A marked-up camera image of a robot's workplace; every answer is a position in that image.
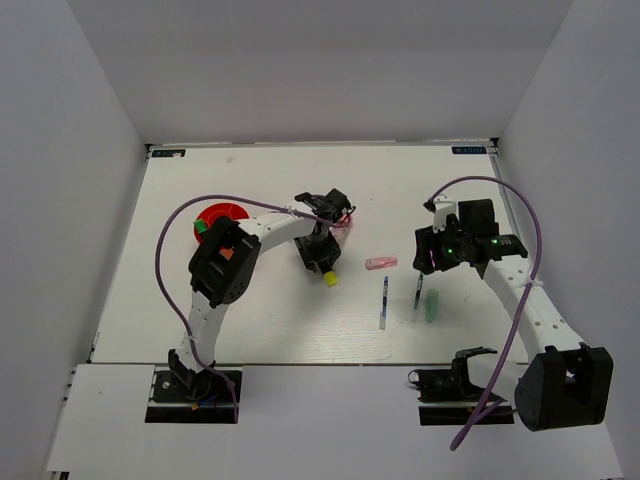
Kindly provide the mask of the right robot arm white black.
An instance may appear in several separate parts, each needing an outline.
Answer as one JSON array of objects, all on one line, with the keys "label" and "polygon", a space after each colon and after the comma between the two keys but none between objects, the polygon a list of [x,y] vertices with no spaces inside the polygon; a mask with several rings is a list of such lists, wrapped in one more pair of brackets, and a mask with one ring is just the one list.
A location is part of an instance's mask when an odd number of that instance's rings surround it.
[{"label": "right robot arm white black", "polygon": [[414,268],[429,275],[470,265],[518,323],[528,365],[505,363],[493,394],[514,406],[531,431],[601,423],[613,359],[605,348],[588,346],[532,279],[526,248],[500,232],[492,201],[439,195],[425,207],[434,219],[415,232]]}]

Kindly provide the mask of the yellow capped black highlighter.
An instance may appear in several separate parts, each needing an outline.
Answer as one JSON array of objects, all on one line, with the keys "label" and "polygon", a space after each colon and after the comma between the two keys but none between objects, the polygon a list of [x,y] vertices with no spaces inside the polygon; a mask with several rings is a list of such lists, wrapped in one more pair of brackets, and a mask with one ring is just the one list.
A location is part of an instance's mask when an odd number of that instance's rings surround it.
[{"label": "yellow capped black highlighter", "polygon": [[323,278],[328,287],[334,287],[338,284],[338,277],[333,270],[325,272]]}]

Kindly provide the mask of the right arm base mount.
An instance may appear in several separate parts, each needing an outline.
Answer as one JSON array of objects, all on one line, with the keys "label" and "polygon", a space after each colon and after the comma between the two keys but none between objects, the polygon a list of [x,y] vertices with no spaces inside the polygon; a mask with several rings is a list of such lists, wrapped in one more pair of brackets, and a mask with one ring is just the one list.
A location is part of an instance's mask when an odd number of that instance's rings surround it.
[{"label": "right arm base mount", "polygon": [[483,393],[459,386],[451,369],[414,369],[407,381],[418,392],[421,426],[464,426]]}]

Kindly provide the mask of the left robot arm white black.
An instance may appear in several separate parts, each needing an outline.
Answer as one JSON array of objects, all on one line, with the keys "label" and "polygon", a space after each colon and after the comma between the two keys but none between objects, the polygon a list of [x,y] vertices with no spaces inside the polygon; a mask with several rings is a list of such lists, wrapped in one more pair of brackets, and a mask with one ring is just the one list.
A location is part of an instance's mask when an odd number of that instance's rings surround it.
[{"label": "left robot arm white black", "polygon": [[260,255],[292,241],[307,270],[322,274],[328,286],[337,284],[334,264],[341,246],[333,231],[354,210],[344,193],[304,192],[286,207],[257,205],[267,212],[241,220],[222,216],[202,229],[189,262],[191,308],[188,315],[178,314],[185,334],[168,353],[169,369],[188,398],[202,398],[210,378],[223,376],[214,371],[217,338],[229,306],[246,292]]}]

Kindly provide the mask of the green capped black highlighter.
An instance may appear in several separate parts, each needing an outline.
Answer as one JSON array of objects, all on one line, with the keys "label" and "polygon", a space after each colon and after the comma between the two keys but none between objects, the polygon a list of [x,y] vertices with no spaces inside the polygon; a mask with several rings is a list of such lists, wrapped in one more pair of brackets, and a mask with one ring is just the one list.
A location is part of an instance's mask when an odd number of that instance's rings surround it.
[{"label": "green capped black highlighter", "polygon": [[198,218],[194,221],[194,229],[198,234],[205,233],[208,230],[208,224],[205,220]]}]

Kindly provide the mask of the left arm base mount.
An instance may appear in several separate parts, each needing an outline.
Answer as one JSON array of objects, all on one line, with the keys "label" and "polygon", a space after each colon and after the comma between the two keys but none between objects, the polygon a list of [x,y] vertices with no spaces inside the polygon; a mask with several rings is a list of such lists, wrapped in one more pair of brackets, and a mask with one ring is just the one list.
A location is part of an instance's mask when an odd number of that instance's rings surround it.
[{"label": "left arm base mount", "polygon": [[232,395],[219,377],[206,372],[203,383],[188,389],[170,370],[154,372],[146,424],[236,424],[238,418]]}]

